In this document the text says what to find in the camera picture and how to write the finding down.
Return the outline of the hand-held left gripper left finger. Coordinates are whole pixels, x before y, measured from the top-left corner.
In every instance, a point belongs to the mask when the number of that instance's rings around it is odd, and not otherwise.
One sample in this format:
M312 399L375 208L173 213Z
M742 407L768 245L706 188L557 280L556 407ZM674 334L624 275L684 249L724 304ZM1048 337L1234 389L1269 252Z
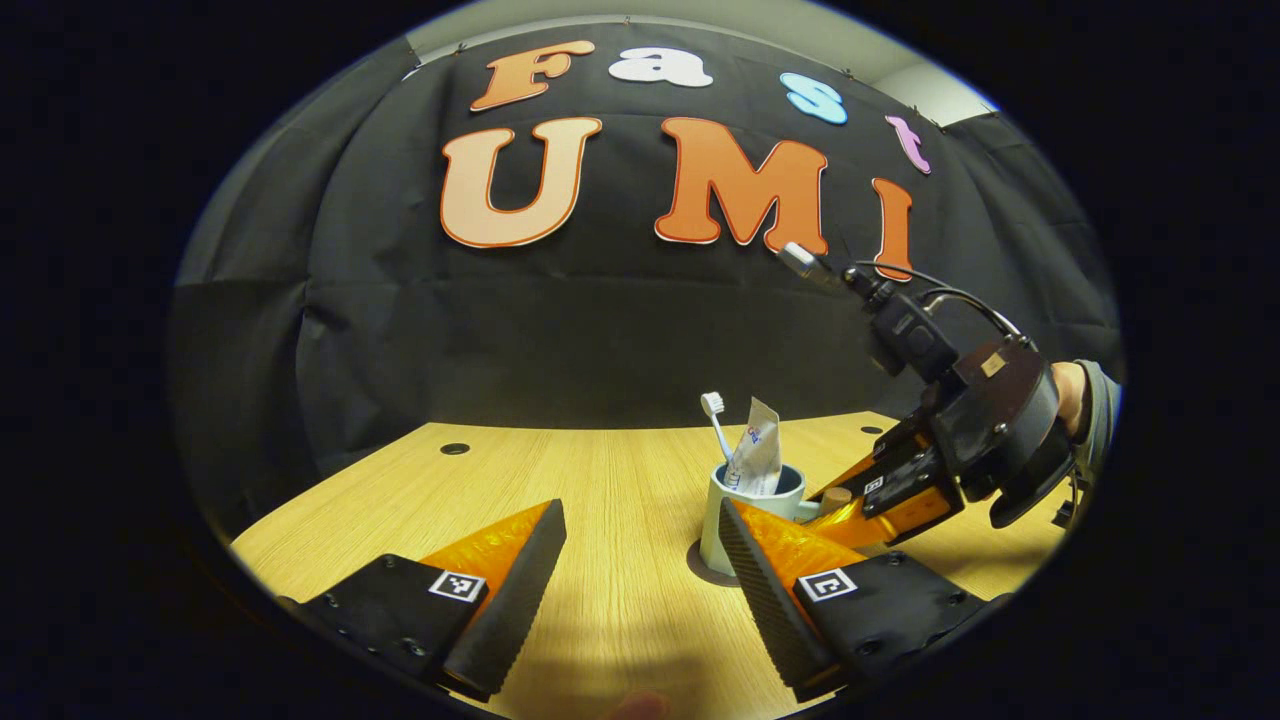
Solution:
M305 601L279 601L381 669L486 702L529 637L566 537L552 498L421 559L383 553Z

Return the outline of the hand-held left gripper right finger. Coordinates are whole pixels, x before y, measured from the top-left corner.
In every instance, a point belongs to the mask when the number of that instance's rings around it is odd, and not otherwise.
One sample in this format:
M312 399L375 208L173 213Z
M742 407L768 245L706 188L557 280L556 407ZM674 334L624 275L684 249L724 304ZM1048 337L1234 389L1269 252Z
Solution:
M799 702L869 688L1001 606L904 552L867 557L737 500L721 502L718 532L765 651Z

